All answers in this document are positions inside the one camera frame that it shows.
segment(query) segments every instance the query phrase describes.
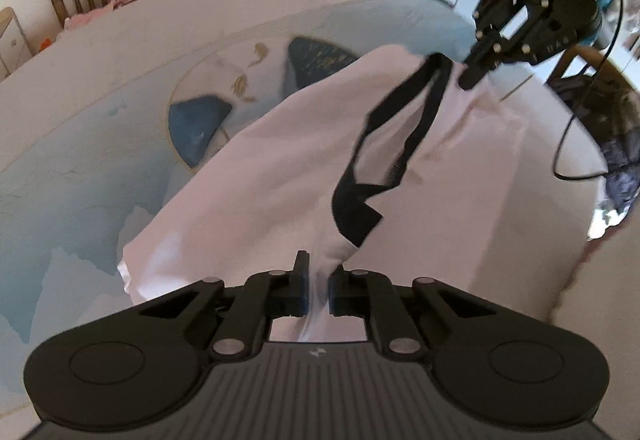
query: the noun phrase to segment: white dresser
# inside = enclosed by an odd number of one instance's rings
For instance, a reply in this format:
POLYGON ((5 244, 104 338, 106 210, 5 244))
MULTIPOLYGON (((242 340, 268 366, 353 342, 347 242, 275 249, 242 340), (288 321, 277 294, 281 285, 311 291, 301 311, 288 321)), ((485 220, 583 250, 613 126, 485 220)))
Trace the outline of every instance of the white dresser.
POLYGON ((0 10, 0 81, 31 59, 27 39, 12 8, 0 10))

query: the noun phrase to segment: white cloth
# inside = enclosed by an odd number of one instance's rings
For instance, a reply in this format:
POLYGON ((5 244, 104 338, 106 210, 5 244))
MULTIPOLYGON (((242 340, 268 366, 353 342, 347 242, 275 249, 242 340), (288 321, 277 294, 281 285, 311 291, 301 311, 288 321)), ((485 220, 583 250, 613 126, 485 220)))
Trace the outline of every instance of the white cloth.
POLYGON ((525 125, 500 105, 488 81, 465 92, 457 84, 462 65, 439 55, 421 61, 399 46, 379 48, 236 135, 124 248, 120 269, 134 303, 205 276, 240 285, 256 272, 289 270, 296 252, 308 250, 310 315, 303 326, 276 320, 275 335, 359 340, 345 318, 339 326, 328 319, 326 279, 342 262, 396 284, 431 276, 468 288, 513 182, 525 125), (432 78, 426 75, 437 65, 432 78), (403 81, 408 86, 399 86, 403 81), (423 110, 440 84, 442 102, 423 110), (415 98, 386 122, 398 90, 413 90, 415 98), (367 120, 384 124, 362 140, 353 179, 401 181, 364 204, 371 187, 343 176, 367 120), (398 157, 419 128, 428 128, 426 137, 415 142, 404 170, 398 157))

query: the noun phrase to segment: pink clothing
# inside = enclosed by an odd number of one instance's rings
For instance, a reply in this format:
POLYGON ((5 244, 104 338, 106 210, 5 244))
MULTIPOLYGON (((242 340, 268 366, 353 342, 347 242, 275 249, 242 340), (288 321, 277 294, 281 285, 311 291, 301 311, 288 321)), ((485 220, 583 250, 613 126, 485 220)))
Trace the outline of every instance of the pink clothing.
POLYGON ((89 24, 92 20, 102 17, 121 6, 132 3, 133 1, 137 0, 111 0, 104 7, 95 8, 86 14, 75 14, 74 16, 67 17, 65 20, 65 30, 75 30, 79 26, 89 24))

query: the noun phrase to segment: blue fabric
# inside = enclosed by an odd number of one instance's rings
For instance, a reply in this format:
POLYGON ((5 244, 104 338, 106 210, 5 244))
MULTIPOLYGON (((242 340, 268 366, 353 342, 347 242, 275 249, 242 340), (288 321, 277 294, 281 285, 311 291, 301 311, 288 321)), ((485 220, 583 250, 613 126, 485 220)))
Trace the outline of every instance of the blue fabric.
POLYGON ((359 58, 338 45, 307 37, 294 38, 288 53, 285 99, 296 91, 339 72, 359 58))
POLYGON ((196 167, 233 106, 214 95, 176 102, 169 107, 169 136, 178 155, 196 167))
MULTIPOLYGON (((613 0, 596 0, 596 4, 598 5, 600 11, 603 12, 611 4, 612 1, 613 0)), ((594 35, 588 37, 584 41, 580 41, 580 44, 584 46, 591 46, 592 44, 595 43, 597 38, 598 38, 598 34, 595 33, 594 35)))

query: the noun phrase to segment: drawer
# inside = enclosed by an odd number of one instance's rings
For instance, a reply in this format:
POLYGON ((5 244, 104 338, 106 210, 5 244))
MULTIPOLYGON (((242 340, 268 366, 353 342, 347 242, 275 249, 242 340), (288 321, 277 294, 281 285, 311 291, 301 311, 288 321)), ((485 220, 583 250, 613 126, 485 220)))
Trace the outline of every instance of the drawer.
POLYGON ((27 46, 27 44, 24 44, 22 46, 22 51, 18 56, 18 62, 16 63, 15 67, 20 68, 23 64, 25 64, 25 62, 27 62, 32 57, 33 56, 31 55, 31 51, 29 50, 29 47, 27 46))
POLYGON ((25 45, 26 42, 18 28, 18 23, 15 19, 12 19, 2 36, 0 36, 0 57, 9 73, 15 72, 18 67, 20 54, 25 45))
POLYGON ((9 70, 7 70, 2 64, 2 61, 0 61, 0 81, 7 77, 7 75, 9 75, 9 70))

